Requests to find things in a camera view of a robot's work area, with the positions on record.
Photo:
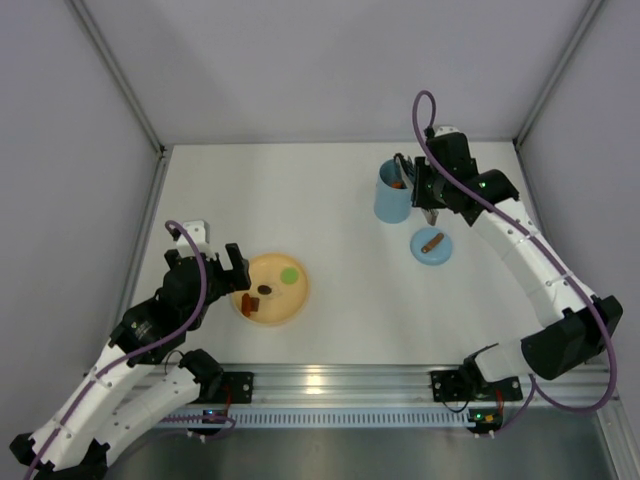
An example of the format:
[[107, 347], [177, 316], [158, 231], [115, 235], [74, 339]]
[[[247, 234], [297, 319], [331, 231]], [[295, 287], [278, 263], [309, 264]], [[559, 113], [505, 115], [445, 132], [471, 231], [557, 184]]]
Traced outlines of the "green round cookie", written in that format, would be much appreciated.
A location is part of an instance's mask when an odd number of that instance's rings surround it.
[[280, 273], [280, 280], [285, 285], [293, 285], [299, 279], [299, 271], [294, 267], [284, 268]]

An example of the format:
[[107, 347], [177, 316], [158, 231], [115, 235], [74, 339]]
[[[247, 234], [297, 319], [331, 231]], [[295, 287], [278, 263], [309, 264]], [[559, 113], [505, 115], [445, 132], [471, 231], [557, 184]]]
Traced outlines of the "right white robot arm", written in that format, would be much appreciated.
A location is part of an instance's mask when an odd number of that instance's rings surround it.
[[415, 160], [414, 206], [461, 215], [510, 271], [540, 325], [471, 354], [470, 375], [484, 383], [529, 374], [554, 380], [602, 354], [622, 317], [620, 302], [599, 297], [556, 257], [508, 177], [479, 171], [465, 134], [428, 128], [426, 146], [435, 158]]

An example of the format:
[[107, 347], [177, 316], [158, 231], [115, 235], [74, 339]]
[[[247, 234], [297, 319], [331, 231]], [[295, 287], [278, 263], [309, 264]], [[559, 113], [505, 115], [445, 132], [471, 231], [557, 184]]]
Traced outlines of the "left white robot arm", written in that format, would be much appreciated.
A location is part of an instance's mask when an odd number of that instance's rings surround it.
[[184, 353], [155, 385], [132, 400], [126, 397], [201, 325], [209, 305], [249, 289], [248, 261], [237, 244], [225, 249], [229, 270], [218, 257], [166, 252], [169, 270], [162, 286], [126, 311], [74, 394], [45, 425], [11, 442], [11, 452], [28, 468], [27, 478], [101, 479], [167, 415], [215, 398], [223, 369], [202, 349]]

